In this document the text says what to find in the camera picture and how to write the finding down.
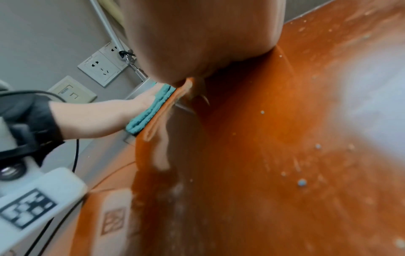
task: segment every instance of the teal cloth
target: teal cloth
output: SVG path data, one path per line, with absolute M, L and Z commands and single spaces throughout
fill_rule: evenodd
M 156 98 L 152 105 L 129 122 L 126 127 L 127 132 L 132 135 L 137 135 L 140 133 L 175 90 L 176 89 L 174 87 L 168 84 L 163 85 L 163 87 L 155 95 Z

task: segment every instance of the white outlet plate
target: white outlet plate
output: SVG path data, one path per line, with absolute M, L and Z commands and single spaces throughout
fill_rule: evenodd
M 129 47 L 123 41 L 121 41 L 121 44 L 126 51 L 129 50 Z M 126 67 L 128 67 L 125 60 L 121 59 L 120 55 L 118 54 L 117 46 L 112 41 L 104 45 L 104 47 L 102 47 L 99 51 L 120 70 L 124 70 Z
M 68 75 L 48 91 L 61 96 L 68 103 L 89 103 L 97 98 L 95 93 Z
M 121 70 L 100 51 L 95 52 L 77 67 L 103 87 L 121 73 Z

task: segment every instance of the qr code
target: qr code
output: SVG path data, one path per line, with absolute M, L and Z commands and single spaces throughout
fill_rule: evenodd
M 0 208 L 0 217 L 19 229 L 25 229 L 56 205 L 43 192 L 33 189 Z
M 118 231 L 124 227 L 125 208 L 108 211 L 104 214 L 101 235 Z

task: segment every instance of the forearm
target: forearm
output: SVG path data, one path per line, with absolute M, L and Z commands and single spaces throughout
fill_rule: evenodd
M 49 106 L 65 140 L 107 136 L 125 128 L 143 111 L 133 100 L 90 104 L 50 102 Z

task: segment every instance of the black sleeve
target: black sleeve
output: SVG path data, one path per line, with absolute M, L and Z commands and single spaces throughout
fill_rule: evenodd
M 40 144 L 40 150 L 33 155 L 40 166 L 47 154 L 64 143 L 49 101 L 36 94 L 0 95 L 0 116 L 8 124 L 27 124 Z

